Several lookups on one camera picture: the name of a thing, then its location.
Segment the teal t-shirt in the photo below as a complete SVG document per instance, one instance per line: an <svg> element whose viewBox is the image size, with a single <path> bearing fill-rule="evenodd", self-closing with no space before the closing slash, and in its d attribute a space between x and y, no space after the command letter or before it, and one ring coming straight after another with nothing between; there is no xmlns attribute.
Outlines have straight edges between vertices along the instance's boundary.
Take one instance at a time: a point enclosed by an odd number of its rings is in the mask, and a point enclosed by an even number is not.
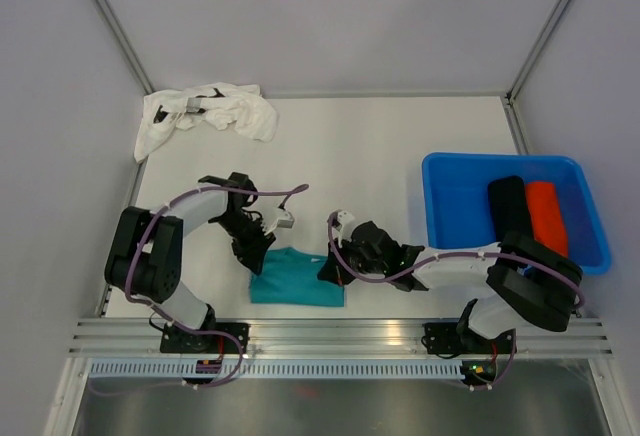
<svg viewBox="0 0 640 436"><path fill-rule="evenodd" d="M252 304L281 304L342 308L344 289L318 279L326 256L303 253L292 247L269 250L260 275L252 274Z"/></svg>

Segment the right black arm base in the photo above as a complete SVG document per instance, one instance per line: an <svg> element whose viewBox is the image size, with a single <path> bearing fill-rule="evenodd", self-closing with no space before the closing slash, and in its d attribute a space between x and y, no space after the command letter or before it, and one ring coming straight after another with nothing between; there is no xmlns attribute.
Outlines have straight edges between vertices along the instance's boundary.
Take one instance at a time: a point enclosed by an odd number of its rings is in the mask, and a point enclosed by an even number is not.
<svg viewBox="0 0 640 436"><path fill-rule="evenodd" d="M422 345L429 355L444 358L464 355L509 354L513 345L513 334L506 331L495 339L486 339L459 327L456 322L431 322L422 325Z"/></svg>

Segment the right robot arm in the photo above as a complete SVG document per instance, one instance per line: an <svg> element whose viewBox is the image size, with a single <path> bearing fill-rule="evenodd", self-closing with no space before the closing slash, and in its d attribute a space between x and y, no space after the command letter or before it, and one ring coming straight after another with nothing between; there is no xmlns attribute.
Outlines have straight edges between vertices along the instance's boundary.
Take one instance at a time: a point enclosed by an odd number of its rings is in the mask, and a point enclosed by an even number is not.
<svg viewBox="0 0 640 436"><path fill-rule="evenodd" d="M372 221L356 225L344 218L336 213L328 223L319 280L338 286L388 283L405 292L462 288L472 298L455 335L468 353L526 325L563 332L585 303L581 268L524 234L509 232L486 246L442 252L400 244Z"/></svg>

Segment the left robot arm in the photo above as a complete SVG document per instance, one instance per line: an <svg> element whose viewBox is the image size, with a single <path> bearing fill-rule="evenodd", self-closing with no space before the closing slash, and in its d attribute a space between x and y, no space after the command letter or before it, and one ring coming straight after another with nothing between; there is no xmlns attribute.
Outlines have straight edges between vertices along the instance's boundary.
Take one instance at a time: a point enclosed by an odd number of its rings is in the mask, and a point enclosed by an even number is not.
<svg viewBox="0 0 640 436"><path fill-rule="evenodd" d="M206 176L193 189L152 211L123 210L105 266L105 280L128 301L153 309L183 331L184 341L206 352L218 340L215 311L182 282L183 241L205 224L219 225L238 262L259 275L275 242L262 215L248 209L258 198L248 175Z"/></svg>

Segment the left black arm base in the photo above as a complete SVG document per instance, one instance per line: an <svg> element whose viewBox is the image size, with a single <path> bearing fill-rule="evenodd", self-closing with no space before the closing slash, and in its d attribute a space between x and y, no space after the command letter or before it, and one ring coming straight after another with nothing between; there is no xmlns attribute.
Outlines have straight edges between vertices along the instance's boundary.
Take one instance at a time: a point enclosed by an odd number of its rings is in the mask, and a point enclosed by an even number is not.
<svg viewBox="0 0 640 436"><path fill-rule="evenodd" d="M216 331L235 337L245 350L249 341L250 325L238 322L216 324ZM232 354L238 355L237 346L228 338L219 335L194 335L165 325L159 351L162 354Z"/></svg>

